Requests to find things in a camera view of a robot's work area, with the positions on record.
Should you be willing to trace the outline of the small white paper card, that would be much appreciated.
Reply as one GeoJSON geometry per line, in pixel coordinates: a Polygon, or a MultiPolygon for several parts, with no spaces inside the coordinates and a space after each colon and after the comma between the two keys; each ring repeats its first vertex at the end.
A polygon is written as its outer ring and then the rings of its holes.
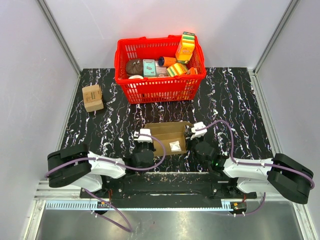
{"type": "Polygon", "coordinates": [[[172,152],[180,152],[182,150],[180,146],[180,142],[178,140],[174,142],[170,142],[169,146],[172,152]]]}

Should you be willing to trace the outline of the brown cardboard box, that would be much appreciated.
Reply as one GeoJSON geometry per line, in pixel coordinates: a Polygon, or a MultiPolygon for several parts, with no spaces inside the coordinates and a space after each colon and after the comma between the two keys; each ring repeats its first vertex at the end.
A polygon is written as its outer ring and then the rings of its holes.
{"type": "Polygon", "coordinates": [[[186,139],[185,132],[186,126],[192,127],[193,124],[187,121],[179,122],[158,122],[158,123],[147,123],[144,128],[150,129],[151,135],[157,138],[165,148],[165,155],[176,155],[185,154],[186,150],[186,139]],[[172,152],[170,148],[170,142],[179,141],[181,151],[172,152]]]}

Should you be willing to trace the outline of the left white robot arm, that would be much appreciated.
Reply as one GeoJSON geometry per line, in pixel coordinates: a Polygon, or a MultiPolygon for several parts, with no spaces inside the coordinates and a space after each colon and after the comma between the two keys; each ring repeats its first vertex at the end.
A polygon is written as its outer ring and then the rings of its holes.
{"type": "Polygon", "coordinates": [[[129,157],[110,158],[93,153],[85,143],[67,147],[47,156],[48,183],[51,188],[81,187],[103,198],[109,189],[102,176],[119,179],[127,170],[152,167],[155,150],[152,142],[137,142],[129,157]]]}

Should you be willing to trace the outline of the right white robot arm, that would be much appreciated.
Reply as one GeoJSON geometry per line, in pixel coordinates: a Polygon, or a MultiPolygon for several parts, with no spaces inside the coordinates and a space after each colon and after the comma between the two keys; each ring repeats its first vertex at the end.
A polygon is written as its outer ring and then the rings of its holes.
{"type": "Polygon", "coordinates": [[[273,193],[304,205],[315,187],[314,173],[283,153],[266,159],[231,158],[219,154],[203,137],[191,136],[186,138],[186,147],[210,173],[228,182],[227,192],[233,198],[244,193],[273,193]]]}

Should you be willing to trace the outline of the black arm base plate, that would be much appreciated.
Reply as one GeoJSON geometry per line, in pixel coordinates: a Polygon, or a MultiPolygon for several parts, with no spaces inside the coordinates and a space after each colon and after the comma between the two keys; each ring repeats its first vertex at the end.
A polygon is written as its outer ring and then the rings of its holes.
{"type": "Polygon", "coordinates": [[[102,188],[92,193],[110,198],[120,208],[169,208],[186,204],[209,206],[222,199],[257,199],[255,192],[243,193],[235,180],[211,172],[147,172],[119,179],[103,177],[102,188]]]}

